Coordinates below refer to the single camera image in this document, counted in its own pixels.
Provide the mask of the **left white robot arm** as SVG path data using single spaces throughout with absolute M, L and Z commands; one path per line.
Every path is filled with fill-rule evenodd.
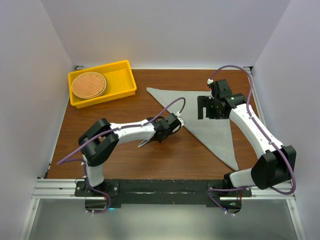
M 171 113 L 166 117 L 149 117 L 130 124 L 109 123 L 99 119 L 79 139 L 78 144 L 85 161 L 86 191 L 99 196 L 104 190 L 103 164 L 116 146 L 141 141 L 142 147 L 152 141 L 162 142 L 185 125 L 180 115 Z

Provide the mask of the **silver table knife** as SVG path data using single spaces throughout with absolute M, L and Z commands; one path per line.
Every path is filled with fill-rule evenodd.
M 138 144 L 138 147 L 141 148 L 141 147 L 145 146 L 146 144 L 148 144 L 148 143 L 150 143 L 152 141 L 153 141 L 152 139 L 143 140 Z

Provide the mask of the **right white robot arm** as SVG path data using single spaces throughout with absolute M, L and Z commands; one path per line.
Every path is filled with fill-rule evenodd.
M 296 150 L 291 145 L 285 146 L 271 134 L 254 113 L 249 100 L 241 93 L 232 93 L 227 80 L 209 79 L 207 85 L 211 95 L 197 97 L 197 118 L 231 120 L 242 131 L 257 156 L 252 168 L 225 174 L 222 191 L 233 197 L 244 187 L 274 189 L 275 185 L 291 181 L 291 190 L 286 194 L 292 194 L 296 189 Z

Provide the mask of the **grey cloth napkin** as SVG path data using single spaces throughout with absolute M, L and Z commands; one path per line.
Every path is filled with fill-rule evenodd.
M 146 91 L 166 107 L 177 98 L 186 99 L 180 115 L 184 127 L 193 134 L 208 150 L 232 170 L 239 169 L 234 152 L 232 131 L 229 119 L 198 119 L 198 96 L 209 96 L 208 91 L 161 90 L 148 87 Z

